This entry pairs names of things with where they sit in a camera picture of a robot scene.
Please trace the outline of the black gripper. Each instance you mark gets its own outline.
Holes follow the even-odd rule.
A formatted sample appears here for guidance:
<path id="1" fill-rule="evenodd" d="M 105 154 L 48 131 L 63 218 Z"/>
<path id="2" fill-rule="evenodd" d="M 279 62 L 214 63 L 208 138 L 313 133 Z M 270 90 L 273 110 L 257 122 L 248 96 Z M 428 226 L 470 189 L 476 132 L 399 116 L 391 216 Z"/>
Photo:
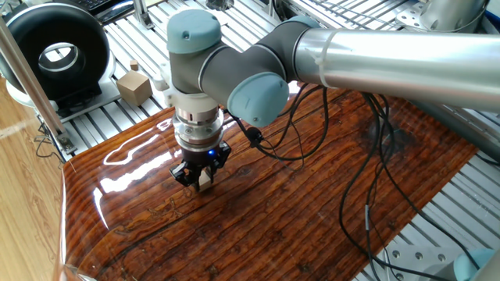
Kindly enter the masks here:
<path id="1" fill-rule="evenodd" d="M 183 148 L 183 160 L 180 164 L 170 168 L 171 176 L 185 187 L 193 187 L 199 191 L 199 167 L 206 167 L 205 171 L 209 176 L 210 183 L 214 183 L 217 169 L 223 168 L 231 153 L 231 147 L 221 141 L 214 148 L 203 151 L 190 151 Z"/>

